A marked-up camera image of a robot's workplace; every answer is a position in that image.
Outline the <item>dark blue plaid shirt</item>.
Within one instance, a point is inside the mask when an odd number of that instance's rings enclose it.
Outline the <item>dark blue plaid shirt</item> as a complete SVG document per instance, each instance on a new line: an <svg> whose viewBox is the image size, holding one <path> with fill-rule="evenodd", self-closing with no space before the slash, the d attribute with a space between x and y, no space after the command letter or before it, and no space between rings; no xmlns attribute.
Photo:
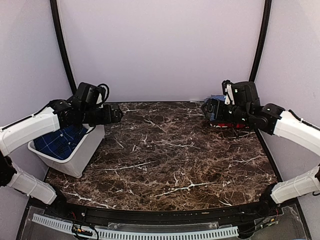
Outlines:
<svg viewBox="0 0 320 240"><path fill-rule="evenodd" d="M74 125L50 132L33 140L34 148L59 161L70 157L88 129Z"/></svg>

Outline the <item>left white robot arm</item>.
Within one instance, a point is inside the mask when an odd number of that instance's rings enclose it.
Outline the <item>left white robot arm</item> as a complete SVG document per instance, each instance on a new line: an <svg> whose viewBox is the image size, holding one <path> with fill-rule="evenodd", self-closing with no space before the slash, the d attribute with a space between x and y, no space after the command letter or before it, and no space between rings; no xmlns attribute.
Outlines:
<svg viewBox="0 0 320 240"><path fill-rule="evenodd" d="M64 194L12 162L10 154L23 145L45 164L80 178L103 139L104 126L119 123L123 112L117 104L73 107L53 100L39 112L0 129L0 185L10 187L46 205L60 218L71 213Z"/></svg>

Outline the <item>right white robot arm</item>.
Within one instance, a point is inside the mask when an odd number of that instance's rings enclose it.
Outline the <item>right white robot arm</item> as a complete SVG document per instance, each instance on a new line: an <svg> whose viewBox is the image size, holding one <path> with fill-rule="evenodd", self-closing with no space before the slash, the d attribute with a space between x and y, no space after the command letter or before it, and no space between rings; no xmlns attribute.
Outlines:
<svg viewBox="0 0 320 240"><path fill-rule="evenodd" d="M320 154L319 127L299 118L292 110L285 110L273 103L265 106L258 101L235 104L216 98L207 99L201 110L213 122L244 125L290 140L316 155ZM255 213L266 217L275 205L319 191L320 167L317 165L294 178L268 186L260 196L260 202L255 205Z"/></svg>

